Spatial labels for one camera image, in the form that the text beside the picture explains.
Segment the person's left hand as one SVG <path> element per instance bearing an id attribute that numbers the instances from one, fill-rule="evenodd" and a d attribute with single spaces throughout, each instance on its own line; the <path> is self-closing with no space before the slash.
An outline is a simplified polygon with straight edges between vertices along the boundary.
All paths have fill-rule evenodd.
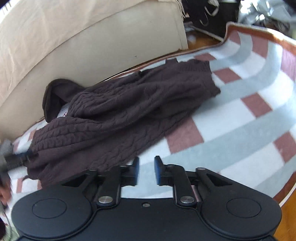
<path id="1" fill-rule="evenodd" d="M 8 203 L 11 200 L 11 180 L 8 179 L 6 182 L 1 184 L 1 203 L 4 207 L 4 210 L 8 208 Z"/>

